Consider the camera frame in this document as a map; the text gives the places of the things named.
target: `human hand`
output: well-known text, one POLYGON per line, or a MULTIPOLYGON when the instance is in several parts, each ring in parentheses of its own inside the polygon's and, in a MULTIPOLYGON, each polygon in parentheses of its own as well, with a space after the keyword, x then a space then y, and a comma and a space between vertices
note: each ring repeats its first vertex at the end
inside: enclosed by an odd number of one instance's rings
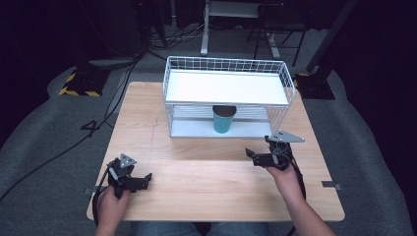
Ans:
POLYGON ((130 195, 130 191, 125 190, 122 198, 117 199, 114 195, 113 186, 108 186, 101 193, 97 205, 98 226, 94 233, 95 236, 114 235, 120 220, 125 214, 130 195))
POLYGON ((300 184, 298 183, 297 174, 292 165, 288 165, 283 171, 278 170, 275 167, 266 167, 266 170, 272 175, 276 188, 286 202, 290 200, 304 200, 300 184))

